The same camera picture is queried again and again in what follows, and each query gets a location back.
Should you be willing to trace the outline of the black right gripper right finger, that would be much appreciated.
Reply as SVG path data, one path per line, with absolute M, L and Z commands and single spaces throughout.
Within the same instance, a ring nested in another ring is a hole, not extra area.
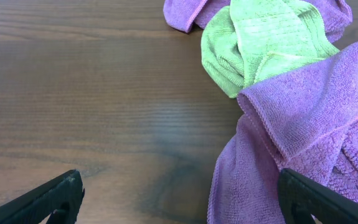
M 358 224 L 358 203 L 291 169 L 280 172 L 278 200 L 286 224 Z

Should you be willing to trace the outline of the purple microfiber cloth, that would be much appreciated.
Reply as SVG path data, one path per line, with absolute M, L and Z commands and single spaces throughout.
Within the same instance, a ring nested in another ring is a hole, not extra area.
M 358 203 L 358 42 L 252 85 L 217 159 L 209 223 L 283 223 L 279 173 L 289 168 Z

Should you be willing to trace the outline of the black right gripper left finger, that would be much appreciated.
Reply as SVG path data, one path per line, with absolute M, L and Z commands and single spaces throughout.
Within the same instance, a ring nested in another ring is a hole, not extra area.
M 0 206 L 0 224 L 74 224 L 85 195 L 78 170 L 69 170 Z

